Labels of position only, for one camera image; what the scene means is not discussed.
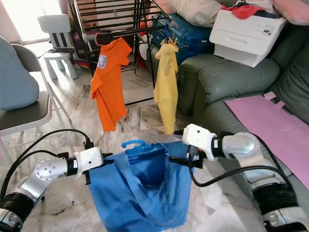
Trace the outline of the blue shirt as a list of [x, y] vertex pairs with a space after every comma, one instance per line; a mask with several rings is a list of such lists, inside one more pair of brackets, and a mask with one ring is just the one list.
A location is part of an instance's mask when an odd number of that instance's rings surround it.
[[190, 201], [189, 169], [169, 158], [185, 158], [188, 146], [181, 141], [132, 143], [133, 148], [90, 170], [91, 198], [106, 230], [160, 232], [183, 225]]

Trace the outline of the blue plastic clothes hanger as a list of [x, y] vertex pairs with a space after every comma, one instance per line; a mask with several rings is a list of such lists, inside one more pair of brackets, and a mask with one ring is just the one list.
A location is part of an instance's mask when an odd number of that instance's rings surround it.
[[126, 141], [122, 143], [121, 147], [125, 148], [125, 153], [127, 155], [135, 155], [148, 152], [150, 148], [152, 148], [150, 144], [142, 140]]

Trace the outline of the dark blue clothes hanger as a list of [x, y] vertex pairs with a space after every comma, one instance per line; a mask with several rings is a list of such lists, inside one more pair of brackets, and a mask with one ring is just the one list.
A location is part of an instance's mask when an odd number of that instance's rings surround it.
[[164, 24], [163, 35], [164, 35], [163, 44], [170, 44], [172, 42], [172, 39], [170, 38], [168, 23]]

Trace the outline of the pink clothes hanger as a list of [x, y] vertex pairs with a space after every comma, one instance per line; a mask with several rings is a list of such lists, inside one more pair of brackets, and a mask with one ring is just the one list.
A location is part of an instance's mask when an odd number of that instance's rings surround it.
[[96, 33], [94, 35], [94, 42], [99, 47], [105, 45], [107, 39], [108, 39], [108, 36], [106, 34]]

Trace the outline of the yellow t-shirt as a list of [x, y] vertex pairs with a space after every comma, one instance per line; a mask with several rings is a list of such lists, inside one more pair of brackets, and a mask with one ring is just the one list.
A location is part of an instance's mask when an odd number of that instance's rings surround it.
[[176, 125], [178, 88], [176, 74], [178, 48], [171, 43], [162, 44], [156, 58], [159, 59], [157, 79], [154, 89], [154, 100], [160, 111], [164, 133], [172, 134]]

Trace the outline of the pink mat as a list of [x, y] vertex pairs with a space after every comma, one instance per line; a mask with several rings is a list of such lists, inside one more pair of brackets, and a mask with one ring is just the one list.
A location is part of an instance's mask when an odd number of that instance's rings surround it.
[[270, 91], [225, 103], [250, 132], [260, 137], [272, 153], [309, 187], [309, 125], [284, 111], [285, 102], [274, 103]]

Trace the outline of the grey-green leather sofa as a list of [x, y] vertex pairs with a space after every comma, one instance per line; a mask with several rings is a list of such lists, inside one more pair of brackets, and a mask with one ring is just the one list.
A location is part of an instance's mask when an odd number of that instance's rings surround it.
[[225, 101], [269, 91], [309, 126], [309, 25], [286, 25], [255, 68], [201, 54], [183, 62], [177, 80], [181, 112], [212, 132], [245, 132]]

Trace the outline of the dark seat folding chair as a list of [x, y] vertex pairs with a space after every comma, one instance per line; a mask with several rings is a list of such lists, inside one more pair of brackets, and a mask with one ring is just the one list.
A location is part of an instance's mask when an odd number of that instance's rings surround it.
[[70, 115], [53, 91], [50, 80], [42, 70], [35, 53], [24, 45], [13, 44], [13, 48], [22, 66], [27, 71], [41, 75], [38, 83], [44, 84], [45, 89], [39, 92], [39, 99], [34, 104], [18, 110], [2, 111], [0, 113], [0, 136], [4, 137], [45, 125], [51, 121], [53, 113], [56, 114], [63, 129], [73, 129], [74, 126]]

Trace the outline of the orange t-shirt with round badge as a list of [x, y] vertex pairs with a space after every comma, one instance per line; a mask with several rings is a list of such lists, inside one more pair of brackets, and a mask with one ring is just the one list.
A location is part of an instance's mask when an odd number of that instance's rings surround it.
[[91, 97], [96, 100], [104, 132], [116, 130], [117, 121], [126, 115], [121, 68], [129, 64], [128, 55], [131, 52], [132, 49], [122, 37], [100, 47], [91, 80]]

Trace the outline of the blue hard suitcase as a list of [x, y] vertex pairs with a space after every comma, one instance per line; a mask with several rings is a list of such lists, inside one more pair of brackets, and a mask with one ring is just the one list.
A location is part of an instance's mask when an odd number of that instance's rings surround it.
[[169, 24], [170, 38], [178, 48], [177, 64], [180, 65], [184, 60], [195, 55], [214, 52], [214, 44], [209, 40], [211, 28], [194, 26], [177, 13], [170, 13], [168, 16], [173, 19], [172, 22], [163, 14], [153, 16], [153, 20], [155, 26]]

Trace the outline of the blue chair cushion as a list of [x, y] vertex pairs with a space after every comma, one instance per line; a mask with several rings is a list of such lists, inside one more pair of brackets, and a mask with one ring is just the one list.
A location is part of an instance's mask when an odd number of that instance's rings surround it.
[[18, 59], [13, 45], [0, 38], [0, 109], [17, 110], [39, 99], [39, 86]]

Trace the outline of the white printer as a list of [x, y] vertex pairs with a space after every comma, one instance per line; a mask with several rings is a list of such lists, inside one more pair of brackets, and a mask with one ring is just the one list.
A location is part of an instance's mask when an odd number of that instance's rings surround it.
[[214, 55], [254, 68], [269, 54], [285, 24], [284, 17], [240, 19], [219, 10], [210, 34]]

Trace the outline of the pale grey child chair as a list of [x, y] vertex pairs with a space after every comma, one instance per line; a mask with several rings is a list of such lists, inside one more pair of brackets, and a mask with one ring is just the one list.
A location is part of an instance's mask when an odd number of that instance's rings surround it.
[[49, 34], [50, 43], [55, 52], [48, 52], [43, 60], [48, 68], [49, 78], [57, 79], [52, 67], [52, 61], [57, 62], [61, 71], [68, 71], [68, 76], [77, 79], [76, 65], [74, 60], [78, 58], [73, 42], [70, 37], [70, 20], [66, 14], [42, 15], [37, 17], [38, 24], [44, 33]]

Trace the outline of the beige pillow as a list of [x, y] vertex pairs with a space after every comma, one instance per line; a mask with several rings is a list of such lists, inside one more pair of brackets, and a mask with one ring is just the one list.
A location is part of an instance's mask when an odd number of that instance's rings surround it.
[[197, 27], [212, 28], [222, 4], [216, 0], [168, 0], [169, 7]]

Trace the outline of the red cloth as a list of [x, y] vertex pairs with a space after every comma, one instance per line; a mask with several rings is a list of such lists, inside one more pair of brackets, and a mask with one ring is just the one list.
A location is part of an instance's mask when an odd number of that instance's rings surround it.
[[247, 5], [247, 6], [240, 6], [240, 7], [232, 7], [231, 12], [234, 16], [239, 19], [247, 19], [257, 13], [258, 11], [263, 10], [262, 7], [254, 6], [254, 5]]

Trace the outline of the black metal drying rack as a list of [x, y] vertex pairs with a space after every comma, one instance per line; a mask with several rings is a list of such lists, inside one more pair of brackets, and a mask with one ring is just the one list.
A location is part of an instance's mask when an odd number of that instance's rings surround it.
[[118, 38], [124, 38], [132, 47], [133, 60], [122, 72], [139, 69], [138, 61], [141, 60], [140, 45], [146, 45], [146, 58], [150, 67], [155, 65], [152, 61], [152, 47], [154, 46], [152, 33], [164, 26], [155, 26], [153, 16], [163, 14], [170, 22], [170, 16], [153, 0], [93, 0], [92, 2], [78, 2], [68, 0], [73, 25], [84, 45], [86, 63], [95, 73], [100, 47], [94, 42], [96, 33], [106, 34], [106, 44]]

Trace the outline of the pink pillow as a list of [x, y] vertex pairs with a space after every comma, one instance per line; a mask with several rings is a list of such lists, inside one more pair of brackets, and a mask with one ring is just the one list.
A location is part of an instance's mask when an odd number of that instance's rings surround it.
[[273, 6], [294, 25], [309, 25], [309, 4], [303, 0], [273, 0]]

